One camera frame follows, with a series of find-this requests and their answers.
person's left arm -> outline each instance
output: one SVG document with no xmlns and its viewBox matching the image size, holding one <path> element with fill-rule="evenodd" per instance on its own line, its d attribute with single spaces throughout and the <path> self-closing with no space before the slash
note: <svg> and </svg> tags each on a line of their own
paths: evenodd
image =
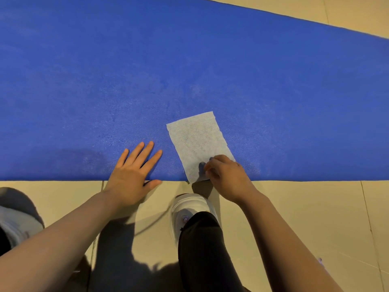
<svg viewBox="0 0 389 292">
<path fill-rule="evenodd" d="M 162 156 L 162 151 L 158 151 L 144 163 L 153 145 L 150 142 L 143 149 L 141 142 L 129 156 L 125 149 L 103 191 L 1 256 L 0 291 L 42 292 L 60 288 L 104 226 L 161 183 L 144 183 Z"/>
</svg>

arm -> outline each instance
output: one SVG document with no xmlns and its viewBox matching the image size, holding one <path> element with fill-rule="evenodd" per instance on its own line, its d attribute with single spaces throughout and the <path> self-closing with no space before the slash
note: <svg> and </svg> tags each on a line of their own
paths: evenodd
<svg viewBox="0 0 389 292">
<path fill-rule="evenodd" d="M 244 212 L 274 292 L 342 292 L 240 164 L 219 155 L 204 170 L 216 190 Z"/>
<path fill-rule="evenodd" d="M 104 226 L 161 183 L 144 184 L 162 151 L 143 165 L 153 143 L 143 147 L 141 142 L 128 158 L 125 149 L 104 191 L 0 257 L 2 291 L 53 291 L 65 283 Z"/>
</svg>

forearm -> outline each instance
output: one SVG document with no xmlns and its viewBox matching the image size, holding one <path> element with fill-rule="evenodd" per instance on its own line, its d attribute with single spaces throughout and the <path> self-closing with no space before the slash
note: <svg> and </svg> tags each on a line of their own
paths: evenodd
<svg viewBox="0 0 389 292">
<path fill-rule="evenodd" d="M 108 198 L 104 193 L 96 194 L 1 256 L 1 290 L 41 292 L 57 288 L 115 212 Z"/>
<path fill-rule="evenodd" d="M 342 291 L 266 196 L 255 192 L 239 206 L 250 223 L 273 291 Z"/>
</svg>

hand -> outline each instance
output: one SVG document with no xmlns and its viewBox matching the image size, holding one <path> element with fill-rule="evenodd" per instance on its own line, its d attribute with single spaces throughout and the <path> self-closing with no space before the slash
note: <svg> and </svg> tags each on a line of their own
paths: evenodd
<svg viewBox="0 0 389 292">
<path fill-rule="evenodd" d="M 144 163 L 154 143 L 149 142 L 142 150 L 144 145 L 143 142 L 139 143 L 129 157 L 129 150 L 124 150 L 105 186 L 104 192 L 115 200 L 118 210 L 139 202 L 149 191 L 162 183 L 155 179 L 145 184 L 145 178 L 162 156 L 162 150 Z"/>
<path fill-rule="evenodd" d="M 239 204 L 246 196 L 258 192 L 243 167 L 225 155 L 213 157 L 204 171 L 219 194 L 231 202 Z"/>
</svg>

person's right arm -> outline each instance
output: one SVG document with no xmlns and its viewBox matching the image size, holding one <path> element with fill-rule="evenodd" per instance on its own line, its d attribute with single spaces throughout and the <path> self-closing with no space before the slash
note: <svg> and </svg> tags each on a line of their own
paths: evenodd
<svg viewBox="0 0 389 292">
<path fill-rule="evenodd" d="M 204 170 L 221 196 L 246 215 L 274 292 L 342 292 L 240 164 L 218 155 Z"/>
</svg>

